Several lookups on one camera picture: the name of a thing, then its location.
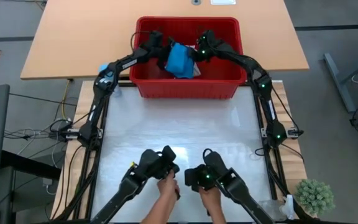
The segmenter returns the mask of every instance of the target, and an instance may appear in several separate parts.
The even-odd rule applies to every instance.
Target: white board
[[[117,192],[132,161],[139,162],[146,149],[161,151],[171,146],[179,165],[177,180],[181,199],[170,222],[211,222],[198,193],[185,185],[184,171],[200,165],[202,152],[220,153],[246,182],[256,202],[270,200],[265,162],[254,154],[262,147],[252,90],[239,87],[230,100],[145,99],[137,88],[121,88],[122,95],[109,102],[92,217]],[[157,180],[127,202],[110,222],[141,222],[157,200]],[[238,204],[222,196],[228,222],[252,222]]]

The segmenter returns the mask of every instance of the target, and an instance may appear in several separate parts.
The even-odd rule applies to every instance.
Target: blue cloth
[[[193,78],[194,61],[187,55],[187,47],[175,43],[169,53],[166,71],[176,78]]]

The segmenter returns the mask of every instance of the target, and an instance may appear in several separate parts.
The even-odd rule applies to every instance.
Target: wooden table
[[[81,92],[80,92],[80,97],[78,99],[78,105],[77,105],[77,110],[75,113],[75,117],[74,117],[74,121],[76,121],[77,119],[81,118],[82,116],[84,116],[90,109],[90,106],[92,104],[92,99],[93,99],[93,90],[92,90],[92,86],[93,86],[93,82],[87,81],[87,82],[83,82],[82,88],[81,88]],[[276,89],[278,95],[280,96],[280,98],[282,99],[284,105],[287,107],[287,109],[289,110],[289,105],[288,105],[288,100],[287,100],[287,95],[285,94],[285,90],[284,90],[284,85],[282,82],[278,82],[278,83],[274,83],[273,84],[274,88]],[[283,106],[280,104],[280,102],[278,101],[277,97],[273,94],[272,95],[273,98],[273,102],[274,102],[274,107],[276,109],[276,113],[278,116],[278,119],[280,120],[280,122],[286,127],[286,128],[290,128],[293,127],[292,125],[292,121],[290,119],[290,117],[286,114]],[[85,119],[79,121],[78,123],[75,124],[75,128],[79,128],[81,125],[83,125],[85,123]],[[300,147],[298,144],[297,140],[291,140],[291,139],[287,139],[285,141],[285,144],[287,146],[292,147],[293,149],[295,149],[296,151],[300,152]],[[71,158],[73,157],[73,154],[75,152],[75,150],[78,148],[78,146],[80,146],[80,143],[78,141],[70,141],[68,143],[67,146],[67,151],[66,151],[66,158],[65,158],[65,167],[64,167],[64,176],[65,176],[65,180],[64,180],[64,186],[62,186],[62,175],[60,176],[60,181],[59,181],[59,186],[57,189],[57,193],[55,196],[55,202],[53,205],[53,209],[52,209],[52,214],[55,213],[55,210],[57,209],[57,205],[59,203],[60,200],[60,196],[61,196],[61,192],[62,192],[62,187],[63,187],[63,202],[60,205],[60,207],[58,208],[58,212],[56,217],[61,214],[61,212],[64,209],[64,198],[66,197],[66,189],[67,189],[67,177],[68,177],[68,165],[71,161]],[[288,189],[291,193],[295,192],[295,185],[302,179],[307,179],[306,176],[306,171],[305,171],[305,166],[301,160],[301,158],[296,155],[295,153],[291,152],[289,149],[287,149],[286,147],[280,146],[280,153],[281,153],[281,158],[282,158],[282,163],[283,163],[283,168],[284,168],[284,173],[285,173],[285,177],[287,180],[287,185],[288,185]],[[68,189],[68,200],[67,203],[69,203],[75,193],[75,189],[78,183],[78,179],[80,178],[81,175],[81,168],[82,168],[82,164],[83,164],[83,158],[84,158],[84,154],[85,154],[85,149],[81,148],[74,160],[73,163],[71,165],[71,170],[70,170],[70,184],[69,184],[69,189]],[[88,166],[89,169],[92,166],[93,160],[90,160],[90,165]],[[278,198],[282,198],[281,195],[281,191],[279,191],[277,189],[278,192]],[[80,210],[80,218],[81,217],[85,217],[85,208],[86,208],[86,200],[88,198],[88,193],[85,193],[85,196],[83,197],[83,201],[81,204],[81,210]]]
[[[131,52],[130,38],[143,16],[234,17],[244,53],[264,69],[309,69],[283,0],[241,0],[231,6],[209,0],[199,6],[190,0],[49,0],[21,78],[95,77],[101,64]]]

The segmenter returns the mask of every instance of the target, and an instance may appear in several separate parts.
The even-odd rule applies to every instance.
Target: desk leg
[[[59,180],[60,172],[62,171],[59,168],[2,150],[1,167],[7,166],[11,166],[15,170],[21,172],[34,174],[38,177],[45,177],[52,180]]]
[[[356,110],[356,107],[354,106],[354,102],[349,93],[349,89],[346,86],[346,82],[358,72],[358,60],[357,63],[354,63],[350,69],[345,70],[344,72],[339,72],[332,56],[329,53],[324,54],[324,61],[326,62],[329,72],[335,81],[339,94],[341,94],[347,112],[353,113]]]

